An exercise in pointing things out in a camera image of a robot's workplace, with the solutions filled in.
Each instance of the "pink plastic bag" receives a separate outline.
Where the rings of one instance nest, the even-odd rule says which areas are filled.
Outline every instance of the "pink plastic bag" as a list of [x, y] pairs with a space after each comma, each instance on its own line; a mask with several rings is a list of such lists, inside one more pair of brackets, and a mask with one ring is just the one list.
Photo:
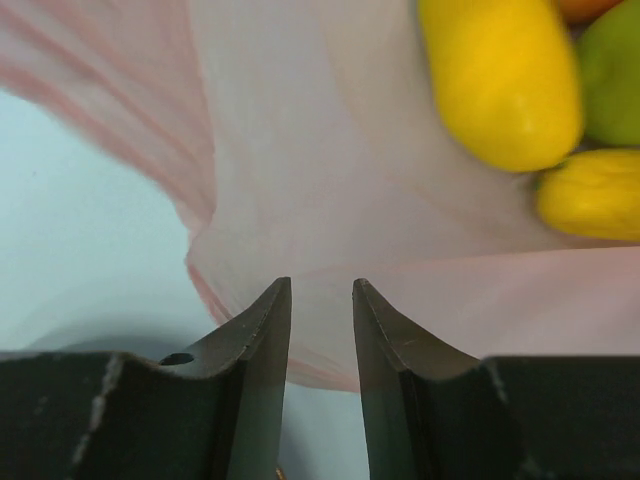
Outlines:
[[217, 320], [293, 277], [295, 382], [357, 390], [363, 276], [474, 355], [640, 350], [640, 251], [450, 140], [412, 2], [0, 0], [0, 82], [172, 196]]

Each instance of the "light blue surface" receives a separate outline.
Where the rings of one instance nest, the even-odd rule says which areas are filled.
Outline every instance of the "light blue surface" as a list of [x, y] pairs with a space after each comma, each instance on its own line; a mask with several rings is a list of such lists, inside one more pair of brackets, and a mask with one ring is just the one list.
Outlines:
[[[0, 349], [159, 357], [211, 330], [154, 185], [2, 91], [0, 165]], [[368, 478], [358, 396], [288, 385], [281, 457], [290, 480]]]

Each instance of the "yellow lemon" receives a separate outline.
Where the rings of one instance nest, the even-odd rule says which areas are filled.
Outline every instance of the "yellow lemon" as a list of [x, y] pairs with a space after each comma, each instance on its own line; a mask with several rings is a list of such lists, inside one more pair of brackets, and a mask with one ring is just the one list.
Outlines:
[[494, 167], [557, 165], [579, 142], [577, 61], [549, 0], [418, 0], [444, 125]]
[[540, 179], [542, 220], [565, 233], [640, 240], [640, 151], [595, 150], [572, 155]]

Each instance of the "green apple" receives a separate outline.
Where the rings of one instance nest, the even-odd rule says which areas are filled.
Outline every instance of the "green apple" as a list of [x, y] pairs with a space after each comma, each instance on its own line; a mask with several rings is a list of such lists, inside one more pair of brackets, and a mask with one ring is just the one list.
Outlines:
[[640, 0], [624, 0], [596, 20], [577, 51], [587, 136], [640, 145]]

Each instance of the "screw hole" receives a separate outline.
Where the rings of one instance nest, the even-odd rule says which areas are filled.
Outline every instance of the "screw hole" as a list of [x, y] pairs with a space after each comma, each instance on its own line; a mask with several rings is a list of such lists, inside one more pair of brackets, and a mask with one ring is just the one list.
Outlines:
[[160, 365], [163, 367], [168, 367], [171, 365], [184, 365], [185, 363], [193, 362], [193, 355], [190, 353], [172, 353], [168, 357], [165, 357], [160, 362]]

